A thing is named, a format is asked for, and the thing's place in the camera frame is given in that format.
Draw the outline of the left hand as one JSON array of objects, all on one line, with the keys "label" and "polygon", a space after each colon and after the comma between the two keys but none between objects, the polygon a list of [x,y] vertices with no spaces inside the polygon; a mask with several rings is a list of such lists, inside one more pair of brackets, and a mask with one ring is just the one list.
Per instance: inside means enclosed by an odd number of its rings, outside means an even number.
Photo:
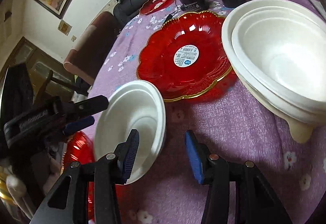
[{"label": "left hand", "polygon": [[[53,158],[50,158],[50,175],[43,185],[43,193],[46,195],[54,186],[61,174],[62,166]],[[15,204],[22,210],[24,215],[31,220],[36,212],[31,198],[27,194],[25,184],[15,175],[9,175],[6,178],[6,187],[13,198]]]}]

